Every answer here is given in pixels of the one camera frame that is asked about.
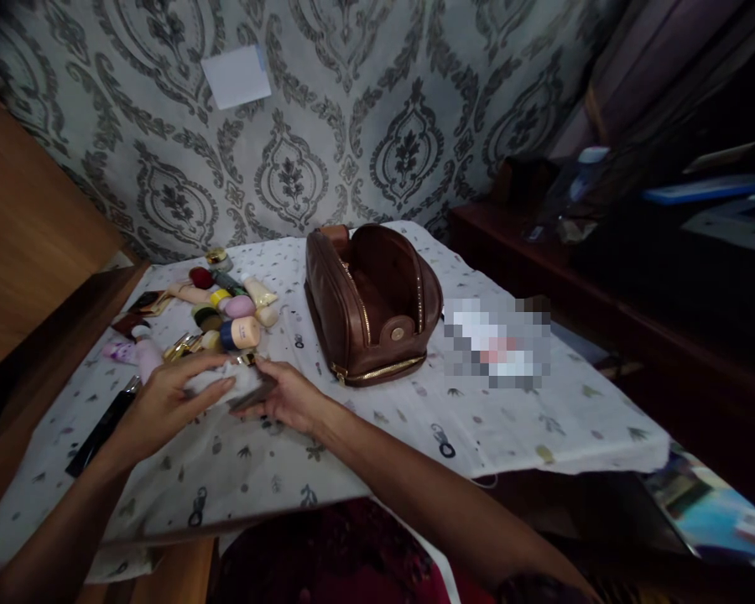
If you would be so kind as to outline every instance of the gold zipper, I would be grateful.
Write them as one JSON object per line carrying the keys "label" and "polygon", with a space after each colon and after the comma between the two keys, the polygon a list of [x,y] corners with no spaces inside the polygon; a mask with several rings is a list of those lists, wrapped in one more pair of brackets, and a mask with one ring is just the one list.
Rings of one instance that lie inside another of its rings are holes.
{"label": "gold zipper", "polygon": [[352,288],[355,290],[355,297],[358,300],[358,305],[361,307],[361,315],[363,316],[363,322],[364,325],[367,326],[367,346],[372,345],[372,332],[369,330],[369,317],[367,316],[367,307],[363,304],[363,300],[361,299],[361,294],[358,292],[358,286],[355,285],[355,279],[352,278],[352,275],[350,274],[350,267],[349,265],[341,260],[340,258],[338,261],[341,263],[341,266],[344,268],[344,272],[346,273],[346,276],[348,279],[350,279],[350,283],[352,284]]}
{"label": "gold zipper", "polygon": [[400,372],[405,368],[411,367],[415,363],[418,363],[424,359],[425,355],[423,355],[422,357],[406,359],[405,361],[396,362],[393,365],[387,365],[386,367],[381,367],[380,369],[375,369],[374,371],[362,373],[361,375],[357,376],[348,376],[347,370],[344,367],[339,367],[334,362],[330,364],[330,367],[332,368],[333,373],[336,374],[336,377],[338,378],[341,386],[343,386],[345,380],[350,380],[351,382],[362,382],[363,380],[380,378],[381,376],[387,375],[389,373]]}
{"label": "gold zipper", "polygon": [[417,325],[417,333],[422,333],[422,277],[417,275],[417,308],[419,311],[419,322]]}

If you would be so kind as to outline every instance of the hand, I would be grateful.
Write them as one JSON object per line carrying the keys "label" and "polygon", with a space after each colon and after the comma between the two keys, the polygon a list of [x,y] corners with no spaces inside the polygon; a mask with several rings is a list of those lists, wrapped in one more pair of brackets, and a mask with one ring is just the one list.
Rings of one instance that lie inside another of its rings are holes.
{"label": "hand", "polygon": [[106,452],[107,459],[130,466],[152,456],[235,384],[235,378],[228,377],[198,396],[185,396],[183,388],[190,378],[227,361],[226,355],[201,353],[154,369],[98,455]]}
{"label": "hand", "polygon": [[256,357],[258,369],[277,381],[277,386],[260,403],[233,413],[238,417],[269,415],[307,435],[313,435],[321,415],[329,408],[327,398],[296,368],[287,362],[266,361]]}

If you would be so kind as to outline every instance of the brown leather cosmetic bag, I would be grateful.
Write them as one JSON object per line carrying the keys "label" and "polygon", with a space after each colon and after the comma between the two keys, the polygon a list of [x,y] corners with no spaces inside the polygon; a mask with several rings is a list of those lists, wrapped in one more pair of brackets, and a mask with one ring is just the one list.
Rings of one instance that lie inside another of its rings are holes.
{"label": "brown leather cosmetic bag", "polygon": [[434,271],[400,233],[343,225],[308,236],[305,293],[328,367],[348,386],[416,371],[442,313]]}

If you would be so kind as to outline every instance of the paper note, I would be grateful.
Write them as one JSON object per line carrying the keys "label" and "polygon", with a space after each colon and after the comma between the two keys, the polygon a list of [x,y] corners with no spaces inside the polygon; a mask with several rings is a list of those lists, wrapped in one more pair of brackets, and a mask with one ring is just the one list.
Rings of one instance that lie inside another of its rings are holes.
{"label": "paper note", "polygon": [[219,109],[271,96],[266,65],[256,44],[202,59],[201,68]]}

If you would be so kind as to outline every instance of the white cloth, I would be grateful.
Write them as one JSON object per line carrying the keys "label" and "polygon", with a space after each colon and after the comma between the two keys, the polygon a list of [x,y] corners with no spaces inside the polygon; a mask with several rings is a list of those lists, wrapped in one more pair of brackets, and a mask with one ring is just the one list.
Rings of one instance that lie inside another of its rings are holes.
{"label": "white cloth", "polygon": [[226,378],[235,378],[234,386],[213,403],[210,409],[215,409],[216,407],[229,409],[230,407],[234,407],[237,401],[254,392],[261,383],[258,372],[254,367],[226,362],[223,367],[201,372],[197,376],[192,377],[185,385],[185,394],[193,398],[210,384]]}
{"label": "white cloth", "polygon": [[[446,298],[509,296],[467,267],[425,229],[401,221],[401,231],[436,272]],[[547,471],[651,471],[668,456],[669,436],[592,366],[551,338],[550,376],[524,392],[448,388],[439,323],[428,359],[414,374],[370,388],[341,386],[325,366],[305,300],[305,240],[286,237],[234,247],[232,275],[249,272],[279,295],[277,324],[263,330],[258,351],[293,363],[324,393],[367,421],[405,441],[462,476],[539,468]],[[153,266],[130,296],[165,289],[203,260]],[[163,348],[185,332],[197,333],[190,305],[171,301],[150,319]],[[134,367],[101,356],[107,331],[75,371],[39,423],[23,462],[0,502],[0,567],[39,526],[73,479],[69,455],[134,374]],[[443,442],[456,453],[442,455]],[[289,512],[369,493],[367,487],[311,438],[272,419],[241,421],[223,407],[188,425],[129,478],[105,542],[139,546],[188,539],[191,516],[202,527],[224,523],[219,533],[264,514]],[[144,572],[120,556],[93,566],[91,579],[106,581]],[[127,569],[117,573],[122,562]]]}

